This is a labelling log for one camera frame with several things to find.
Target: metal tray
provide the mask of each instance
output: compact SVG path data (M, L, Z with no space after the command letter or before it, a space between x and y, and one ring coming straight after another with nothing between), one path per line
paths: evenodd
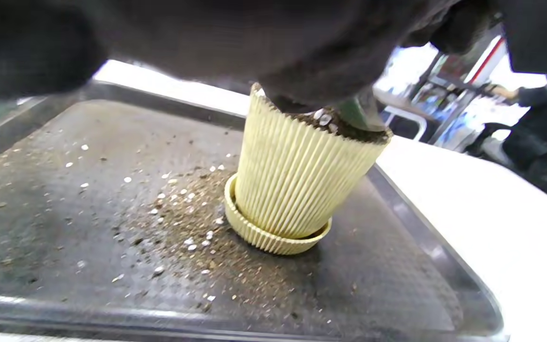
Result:
M274 305L234 301L221 290L235 284L229 277L153 277L167 261L145 258L118 231L129 234L128 218L152 203L162 174L234 167L226 155L239 154L243 125L237 115L104 83L11 113L0 123L0 331L118 340L508 339L486 286L377 167L311 251L276 257L236 238L249 262L284 270L276 281L290 290ZM217 296L209 310L206 292Z

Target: white table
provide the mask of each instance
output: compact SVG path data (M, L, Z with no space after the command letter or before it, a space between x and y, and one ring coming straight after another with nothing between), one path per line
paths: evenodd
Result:
M120 62L96 78L228 113L249 105L245 95ZM400 137L377 164L492 290L511 341L547 341L547 195L499 165Z

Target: ribbed plant pot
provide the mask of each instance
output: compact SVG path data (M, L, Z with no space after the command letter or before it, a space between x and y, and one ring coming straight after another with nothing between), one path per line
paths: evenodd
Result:
M280 112L259 91L255 84L250 94L234 206L272 236L312 238L373 166L391 132L377 142L332 134Z

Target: chair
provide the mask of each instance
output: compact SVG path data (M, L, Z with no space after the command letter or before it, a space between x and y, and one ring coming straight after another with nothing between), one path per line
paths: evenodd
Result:
M512 161L512 156L507 155L503 150L503 143L487 143L497 130L511 130L512 134L518 134L525 141L534 142L534 149L537 149L538 156L526 165L517 165ZM539 141L537 135L526 130L524 127L515 125L508 126L502 123L485 123L484 130L478 135L473 143L465 148L465 153L495 162L507 167L514 173L523 177L526 181L547 193L547 146Z

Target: sleeve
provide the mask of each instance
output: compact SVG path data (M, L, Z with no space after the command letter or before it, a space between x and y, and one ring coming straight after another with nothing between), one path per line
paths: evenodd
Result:
M517 99L517 104L521 107L532 107L547 104L547 87L520 87Z

